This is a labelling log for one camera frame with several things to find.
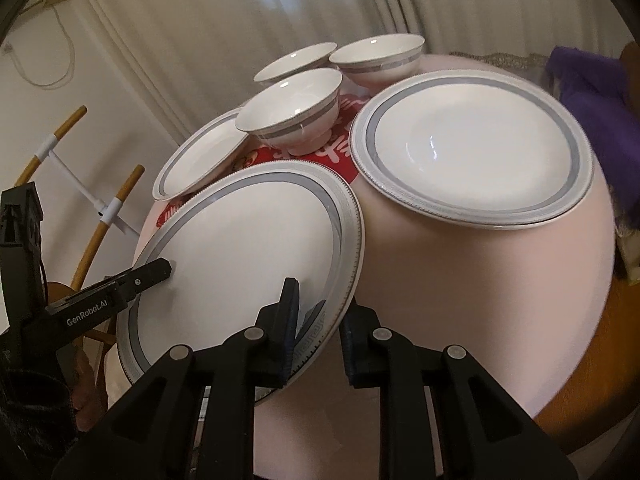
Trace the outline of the grey-rimmed white plate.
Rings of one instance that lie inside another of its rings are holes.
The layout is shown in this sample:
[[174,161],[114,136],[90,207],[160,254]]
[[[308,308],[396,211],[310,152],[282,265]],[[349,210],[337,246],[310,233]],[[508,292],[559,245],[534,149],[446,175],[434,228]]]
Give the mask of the grey-rimmed white plate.
[[359,173],[417,214],[528,229],[588,194],[589,141],[536,84],[487,70],[439,70],[393,84],[360,110],[349,139]]
[[255,323],[299,284],[290,379],[318,359],[355,296],[363,264],[363,214],[350,185],[304,160],[264,162],[214,183],[183,205],[145,245],[136,265],[163,258],[170,277],[119,313],[119,362],[136,382],[171,347],[202,350]]
[[204,188],[220,177],[246,148],[250,136],[235,127],[241,107],[199,128],[172,154],[152,187],[153,200],[173,200]]

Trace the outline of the white grey-band bowl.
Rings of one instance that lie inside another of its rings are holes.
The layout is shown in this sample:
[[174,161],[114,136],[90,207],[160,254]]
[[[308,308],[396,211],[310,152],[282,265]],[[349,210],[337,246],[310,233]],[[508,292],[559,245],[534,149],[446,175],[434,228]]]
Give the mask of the white grey-band bowl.
[[262,144],[300,156],[329,141],[340,111],[343,75],[316,68],[272,84],[251,98],[235,118],[235,127]]

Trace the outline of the white sheer curtain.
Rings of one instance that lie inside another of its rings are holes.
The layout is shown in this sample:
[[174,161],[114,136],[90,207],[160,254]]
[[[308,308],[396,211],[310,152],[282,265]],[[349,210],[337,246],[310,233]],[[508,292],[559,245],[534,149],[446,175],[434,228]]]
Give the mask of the white sheer curtain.
[[172,140],[247,100],[264,66],[310,44],[412,32],[428,52],[615,56],[611,0],[86,0],[120,69]]

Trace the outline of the purple blanket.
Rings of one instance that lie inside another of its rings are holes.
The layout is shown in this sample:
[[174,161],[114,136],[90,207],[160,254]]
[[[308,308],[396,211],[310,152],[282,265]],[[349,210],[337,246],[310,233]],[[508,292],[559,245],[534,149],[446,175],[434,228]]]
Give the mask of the purple blanket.
[[560,102],[584,129],[620,208],[638,221],[639,118],[626,102],[628,77],[623,63],[556,47],[547,70],[559,81]]

